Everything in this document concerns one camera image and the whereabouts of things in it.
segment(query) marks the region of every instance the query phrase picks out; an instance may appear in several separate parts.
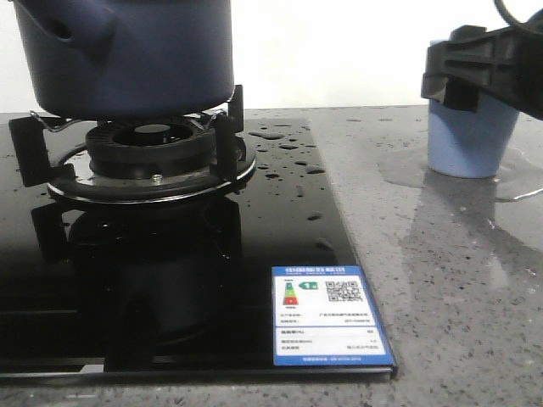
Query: blue pot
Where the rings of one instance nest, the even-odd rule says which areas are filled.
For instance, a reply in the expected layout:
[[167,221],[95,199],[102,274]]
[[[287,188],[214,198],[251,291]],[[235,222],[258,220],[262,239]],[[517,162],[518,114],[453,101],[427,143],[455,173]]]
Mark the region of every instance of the blue pot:
[[215,107],[233,92],[230,0],[14,0],[37,102],[84,120]]

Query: countertop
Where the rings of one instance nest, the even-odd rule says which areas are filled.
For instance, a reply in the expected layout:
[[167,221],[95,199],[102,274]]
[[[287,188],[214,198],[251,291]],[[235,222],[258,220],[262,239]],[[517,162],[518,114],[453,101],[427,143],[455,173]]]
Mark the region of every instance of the countertop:
[[520,116],[499,180],[459,180],[424,164],[426,110],[246,112],[310,122],[395,349],[393,381],[1,387],[0,404],[543,405],[543,195],[511,199],[543,187],[543,125]]

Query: burner cap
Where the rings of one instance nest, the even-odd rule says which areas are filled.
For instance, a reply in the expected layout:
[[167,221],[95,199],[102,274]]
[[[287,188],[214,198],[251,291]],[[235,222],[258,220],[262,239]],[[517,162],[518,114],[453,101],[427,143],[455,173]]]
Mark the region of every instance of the burner cap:
[[184,117],[100,125],[87,133],[91,169],[101,176],[145,180],[209,165],[215,130]]

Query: pot handle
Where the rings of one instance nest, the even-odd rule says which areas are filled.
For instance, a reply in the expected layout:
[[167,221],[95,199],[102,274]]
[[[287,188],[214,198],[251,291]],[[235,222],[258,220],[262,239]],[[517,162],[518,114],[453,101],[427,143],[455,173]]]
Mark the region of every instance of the pot handle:
[[68,47],[85,48],[110,38],[115,15],[96,0],[15,0],[36,24]]

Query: plastic cup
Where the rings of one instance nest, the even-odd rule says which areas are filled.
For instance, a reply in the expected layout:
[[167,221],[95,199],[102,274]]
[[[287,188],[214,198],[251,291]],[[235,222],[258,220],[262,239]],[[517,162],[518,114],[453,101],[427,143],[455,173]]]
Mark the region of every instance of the plastic cup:
[[518,110],[481,93],[476,113],[430,100],[428,166],[448,176],[485,178],[500,167]]

